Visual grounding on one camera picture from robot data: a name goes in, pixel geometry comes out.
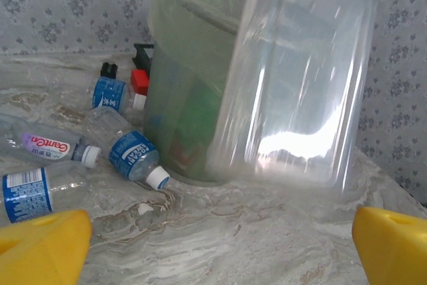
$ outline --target white bottle cap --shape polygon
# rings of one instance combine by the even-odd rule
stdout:
[[[146,99],[147,99],[147,96],[140,95],[140,94],[136,93],[135,97],[133,99],[132,109],[143,110],[144,106],[145,106],[145,100]]]
[[[95,168],[98,164],[98,160],[101,157],[101,148],[95,146],[87,146],[83,152],[81,162],[88,168]]]
[[[166,186],[169,181],[169,174],[161,166],[158,166],[148,175],[147,184],[154,190],[160,190]]]

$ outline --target blue bottle label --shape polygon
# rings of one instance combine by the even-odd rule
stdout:
[[[129,179],[129,173],[138,159],[155,150],[154,145],[138,131],[131,131],[116,141],[108,160],[116,170]]]
[[[3,197],[11,223],[52,212],[44,168],[4,175]]]
[[[108,106],[119,111],[121,96],[125,90],[124,81],[106,77],[98,78],[92,95],[92,108]]]

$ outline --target black object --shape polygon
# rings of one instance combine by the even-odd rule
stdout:
[[[146,49],[154,48],[153,44],[150,43],[135,43],[133,44],[136,48],[136,56],[132,58],[133,63],[136,68],[145,70],[147,76],[149,77],[149,72],[151,70],[151,58],[148,57]]]
[[[100,75],[101,77],[115,79],[115,76],[117,75],[117,69],[118,66],[115,63],[111,65],[109,63],[103,63]]]

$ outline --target bottle label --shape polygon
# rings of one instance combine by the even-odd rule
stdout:
[[[59,160],[69,153],[70,145],[41,136],[23,133],[22,143],[26,150],[46,160]]]
[[[106,77],[98,78],[93,90],[92,108],[107,106],[119,111],[125,86],[126,83],[124,81]]]
[[[52,212],[44,168],[3,176],[5,209],[11,223]]]
[[[108,160],[120,174],[129,178],[129,173],[138,159],[153,150],[154,145],[135,130],[117,140],[108,155]]]

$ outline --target floral wallpaper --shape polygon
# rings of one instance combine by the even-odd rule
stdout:
[[[0,53],[130,51],[149,0],[0,0]],[[427,0],[380,0],[357,145],[427,204]]]

